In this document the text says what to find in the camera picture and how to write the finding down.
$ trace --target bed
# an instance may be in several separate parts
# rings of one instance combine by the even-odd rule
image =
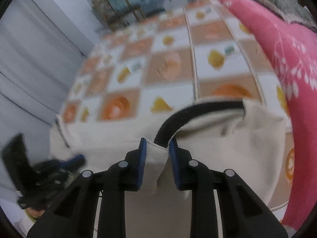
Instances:
[[[298,229],[302,221],[284,218],[284,213],[295,158],[293,112],[287,104],[299,91],[296,84],[289,91],[281,83],[276,66],[284,59],[266,50],[267,33],[254,31],[253,14],[263,11],[277,19],[251,0],[200,0],[105,36],[78,72],[61,110],[67,144],[74,152],[88,151],[92,126],[155,117],[205,98],[253,99],[287,122],[283,164],[268,206],[283,224]],[[94,172],[104,170],[96,160],[88,165]]]

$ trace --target bedsheet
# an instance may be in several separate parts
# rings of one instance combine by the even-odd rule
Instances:
[[[66,132],[78,125],[155,117],[210,97],[253,99],[286,119],[283,166],[269,203],[272,211],[285,211],[294,148],[283,87],[255,36],[216,0],[201,0],[105,36],[63,105],[61,116],[69,127],[64,136],[75,135]]]

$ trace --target chair leg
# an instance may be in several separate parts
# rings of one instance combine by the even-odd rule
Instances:
[[[123,20],[120,20],[119,22],[120,22],[120,24],[121,24],[123,27],[125,27],[125,26],[128,25],[128,24],[127,24],[125,21],[123,21]]]
[[[137,13],[135,11],[133,11],[133,15],[137,19],[137,21],[140,21],[139,17],[137,16]]]
[[[144,15],[143,11],[141,9],[139,9],[139,12],[140,12],[141,16],[143,17],[143,19],[145,19],[146,17]]]
[[[113,28],[113,24],[109,24],[108,26],[112,31],[115,31],[115,29]]]

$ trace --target white wall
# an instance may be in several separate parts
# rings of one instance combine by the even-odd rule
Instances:
[[[88,56],[94,43],[83,34],[75,23],[54,0],[33,0],[59,30],[85,55]]]
[[[77,28],[93,43],[99,41],[96,30],[102,28],[100,22],[91,12],[87,0],[54,0]]]

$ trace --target white floral pattern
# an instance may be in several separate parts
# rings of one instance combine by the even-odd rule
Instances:
[[[279,38],[275,43],[271,62],[275,66],[275,73],[280,79],[286,98],[291,100],[293,97],[297,98],[299,96],[300,91],[297,82],[302,80],[302,78],[304,78],[305,83],[308,84],[312,90],[317,90],[317,61],[311,59],[306,53],[307,48],[302,42],[278,29],[276,25],[274,26]],[[291,49],[291,52],[295,55],[295,58],[297,58],[296,63],[290,64],[286,60],[285,49],[288,50],[288,53],[290,52],[289,49]]]
[[[225,5],[227,8],[230,8],[230,6],[232,5],[232,1],[226,0],[223,2],[223,5]]]

